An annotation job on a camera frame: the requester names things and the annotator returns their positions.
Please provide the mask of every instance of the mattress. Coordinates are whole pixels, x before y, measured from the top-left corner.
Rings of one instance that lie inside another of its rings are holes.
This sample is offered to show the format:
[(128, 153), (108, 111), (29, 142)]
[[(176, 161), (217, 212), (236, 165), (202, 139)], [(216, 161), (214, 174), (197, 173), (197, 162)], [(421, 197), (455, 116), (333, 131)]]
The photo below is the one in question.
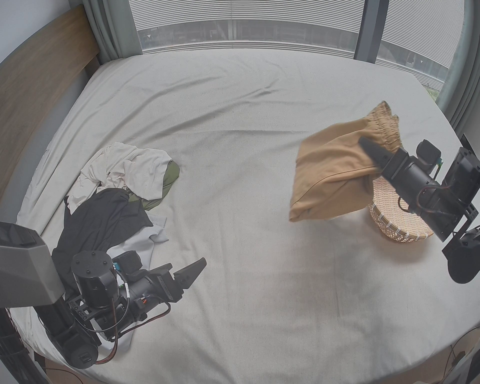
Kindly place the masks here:
[[(168, 218), (169, 241), (155, 246), (150, 266), (208, 264), (168, 316), (134, 331), (128, 352), (86, 373), (119, 384), (369, 383), (475, 326), (480, 277), (454, 283), (436, 237), (395, 243), (367, 209), (288, 221), (300, 142), (382, 100), (411, 154), (426, 138), (452, 161), (460, 143), (408, 73), (263, 49), (102, 65), (42, 157), (18, 223), (52, 250), (62, 199), (98, 149), (114, 141), (163, 149), (181, 171), (151, 211)], [(29, 345), (63, 362), (35, 312), (14, 317)]]

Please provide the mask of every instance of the woven basket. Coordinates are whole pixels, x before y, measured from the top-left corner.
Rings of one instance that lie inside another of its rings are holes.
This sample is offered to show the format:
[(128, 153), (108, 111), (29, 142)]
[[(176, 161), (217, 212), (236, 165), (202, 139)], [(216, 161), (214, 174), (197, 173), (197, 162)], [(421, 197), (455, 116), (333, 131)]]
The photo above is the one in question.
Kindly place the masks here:
[[(407, 209), (403, 200), (400, 200), (400, 204)], [(373, 181), (373, 203), (368, 207), (378, 228), (393, 240), (406, 243), (433, 235), (433, 231), (419, 216), (403, 212), (398, 207), (398, 194), (383, 177)]]

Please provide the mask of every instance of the wooden floor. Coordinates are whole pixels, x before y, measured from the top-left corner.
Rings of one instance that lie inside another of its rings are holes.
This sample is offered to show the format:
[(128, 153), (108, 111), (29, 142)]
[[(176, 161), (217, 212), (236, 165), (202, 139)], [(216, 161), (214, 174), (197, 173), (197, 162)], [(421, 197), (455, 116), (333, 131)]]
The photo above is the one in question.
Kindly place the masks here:
[[(470, 332), (457, 343), (455, 347), (455, 353), (457, 354), (460, 351), (465, 351), (466, 353), (468, 353), (468, 351), (470, 351), (470, 349), (473, 348), (473, 346), (477, 343), (479, 338), (480, 329)], [(429, 384), (437, 383), (443, 378), (445, 365), (450, 352), (451, 349), (450, 347), (448, 347), (443, 351), (437, 353), (436, 355), (432, 356), (418, 367), (413, 368), (410, 371), (401, 373), (395, 377), (382, 380), (381, 382), (377, 382), (375, 384), (413, 384), (417, 381)], [(450, 356), (447, 371), (451, 368), (452, 360), (453, 356)], [(67, 367), (63, 367), (49, 360), (46, 361), (46, 366), (47, 368), (69, 370)], [(100, 384), (100, 382), (83, 376), (80, 373), (73, 372), (71, 370), (69, 371), (77, 375), (81, 379), (83, 384)], [(80, 380), (71, 373), (47, 369), (47, 375), (53, 384), (81, 384)], [(480, 384), (480, 380), (474, 380), (472, 384)]]

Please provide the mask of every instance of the green curtain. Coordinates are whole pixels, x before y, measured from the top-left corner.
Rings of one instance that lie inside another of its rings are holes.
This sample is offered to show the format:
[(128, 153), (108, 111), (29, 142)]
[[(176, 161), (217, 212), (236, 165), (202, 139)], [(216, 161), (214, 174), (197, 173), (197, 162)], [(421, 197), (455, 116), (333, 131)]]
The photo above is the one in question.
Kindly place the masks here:
[(462, 36), (436, 103), (461, 136), (480, 94), (480, 0), (465, 0)]
[(128, 0), (69, 0), (70, 7), (85, 7), (100, 47), (100, 63), (142, 54)]

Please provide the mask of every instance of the building exterior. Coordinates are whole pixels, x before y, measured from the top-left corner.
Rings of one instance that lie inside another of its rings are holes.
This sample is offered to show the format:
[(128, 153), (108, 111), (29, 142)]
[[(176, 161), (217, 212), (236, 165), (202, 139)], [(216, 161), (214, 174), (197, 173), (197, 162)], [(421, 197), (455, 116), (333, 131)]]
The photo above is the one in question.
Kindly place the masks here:
[[(130, 0), (144, 53), (280, 48), (353, 58), (363, 0)], [(464, 0), (390, 0), (377, 64), (440, 90)]]

